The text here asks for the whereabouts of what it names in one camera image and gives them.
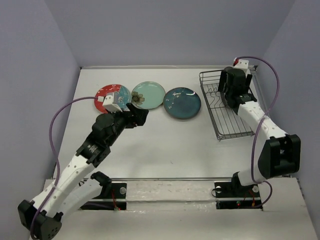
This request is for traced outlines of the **dark teal blossom plate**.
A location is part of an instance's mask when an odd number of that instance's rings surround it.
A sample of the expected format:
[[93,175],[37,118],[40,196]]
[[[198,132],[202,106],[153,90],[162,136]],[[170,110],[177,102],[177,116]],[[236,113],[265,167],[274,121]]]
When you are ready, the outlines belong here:
[[195,117],[202,103],[199,95],[187,87],[176,87],[169,90],[163,98],[165,111],[173,118],[189,120]]

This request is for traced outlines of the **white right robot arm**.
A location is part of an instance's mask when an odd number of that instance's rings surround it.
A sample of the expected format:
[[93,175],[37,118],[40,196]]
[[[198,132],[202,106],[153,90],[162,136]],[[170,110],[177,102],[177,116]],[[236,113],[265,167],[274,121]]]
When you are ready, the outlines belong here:
[[233,174],[222,192],[242,196],[249,187],[300,169],[301,139],[278,127],[249,92],[252,75],[235,67],[221,71],[218,91],[223,102],[253,131],[250,167]]

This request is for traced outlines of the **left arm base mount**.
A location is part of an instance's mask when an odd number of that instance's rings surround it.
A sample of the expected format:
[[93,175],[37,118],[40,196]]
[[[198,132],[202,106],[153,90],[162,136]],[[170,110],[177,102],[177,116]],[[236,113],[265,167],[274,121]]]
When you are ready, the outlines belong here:
[[127,209],[127,184],[112,183],[104,186],[100,194],[80,207],[81,210],[91,211],[125,211]]

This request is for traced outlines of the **mint green flower plate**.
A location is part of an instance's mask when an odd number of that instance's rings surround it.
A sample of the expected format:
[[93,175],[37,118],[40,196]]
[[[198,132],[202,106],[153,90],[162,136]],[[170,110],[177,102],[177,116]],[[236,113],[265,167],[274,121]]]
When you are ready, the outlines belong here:
[[157,82],[144,81],[131,92],[131,102],[140,109],[152,110],[163,104],[165,89]]

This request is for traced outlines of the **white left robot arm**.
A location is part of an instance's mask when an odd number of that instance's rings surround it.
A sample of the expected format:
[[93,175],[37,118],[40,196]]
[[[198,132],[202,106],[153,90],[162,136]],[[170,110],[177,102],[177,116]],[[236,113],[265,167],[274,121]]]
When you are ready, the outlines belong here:
[[56,179],[32,200],[17,207],[21,224],[33,240],[51,240],[62,227],[64,217],[90,199],[110,194],[112,180],[102,172],[93,172],[110,154],[110,147],[124,129],[143,126],[149,111],[128,103],[124,111],[118,105],[106,105],[91,133],[78,148],[64,170],[58,165]]

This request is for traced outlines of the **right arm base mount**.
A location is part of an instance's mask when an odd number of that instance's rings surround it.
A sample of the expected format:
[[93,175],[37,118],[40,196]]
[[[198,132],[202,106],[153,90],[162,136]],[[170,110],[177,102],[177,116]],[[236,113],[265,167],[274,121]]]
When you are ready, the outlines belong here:
[[211,195],[216,199],[217,210],[262,208],[257,184],[235,189],[231,182],[218,181],[214,183]]

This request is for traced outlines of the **grey rimmed cream plate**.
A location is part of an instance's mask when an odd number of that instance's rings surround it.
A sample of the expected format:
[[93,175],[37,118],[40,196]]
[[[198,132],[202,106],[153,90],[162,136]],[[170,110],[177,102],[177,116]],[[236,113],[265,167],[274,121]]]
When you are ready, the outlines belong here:
[[223,105],[226,107],[226,108],[229,108],[229,105],[228,105],[228,102],[226,100],[226,96],[225,96],[225,93],[220,91],[220,98],[221,98],[221,101],[223,103]]

